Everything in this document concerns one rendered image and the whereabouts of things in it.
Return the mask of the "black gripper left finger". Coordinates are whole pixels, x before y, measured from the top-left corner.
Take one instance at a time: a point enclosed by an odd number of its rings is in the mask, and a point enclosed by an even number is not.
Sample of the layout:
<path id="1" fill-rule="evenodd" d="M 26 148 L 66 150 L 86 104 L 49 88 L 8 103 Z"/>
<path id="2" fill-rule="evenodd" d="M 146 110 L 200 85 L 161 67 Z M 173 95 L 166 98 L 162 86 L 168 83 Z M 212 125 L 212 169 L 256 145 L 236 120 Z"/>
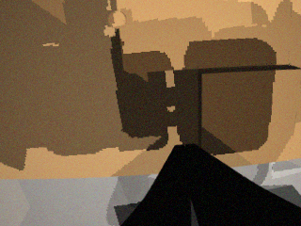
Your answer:
<path id="1" fill-rule="evenodd" d="M 191 172 L 184 144 L 174 146 L 147 196 L 120 226 L 192 226 Z"/>

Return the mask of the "orange puzzle board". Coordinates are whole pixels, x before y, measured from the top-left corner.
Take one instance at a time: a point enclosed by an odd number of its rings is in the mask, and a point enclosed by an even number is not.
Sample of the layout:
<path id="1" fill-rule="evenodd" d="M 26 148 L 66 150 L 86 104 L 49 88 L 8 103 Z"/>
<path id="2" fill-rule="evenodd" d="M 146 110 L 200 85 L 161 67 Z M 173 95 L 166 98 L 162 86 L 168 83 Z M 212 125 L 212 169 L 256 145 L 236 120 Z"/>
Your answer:
<path id="1" fill-rule="evenodd" d="M 0 180 L 159 174 L 187 143 L 301 158 L 301 0 L 0 0 Z"/>

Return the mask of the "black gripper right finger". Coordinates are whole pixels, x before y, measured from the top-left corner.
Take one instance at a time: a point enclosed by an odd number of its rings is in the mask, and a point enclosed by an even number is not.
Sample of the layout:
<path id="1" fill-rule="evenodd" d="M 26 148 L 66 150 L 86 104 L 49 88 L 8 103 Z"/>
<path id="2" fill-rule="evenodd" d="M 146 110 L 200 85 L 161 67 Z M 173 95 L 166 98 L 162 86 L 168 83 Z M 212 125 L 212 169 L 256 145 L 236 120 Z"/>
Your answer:
<path id="1" fill-rule="evenodd" d="M 253 184 L 197 144 L 184 147 L 199 226 L 301 226 L 301 207 Z"/>

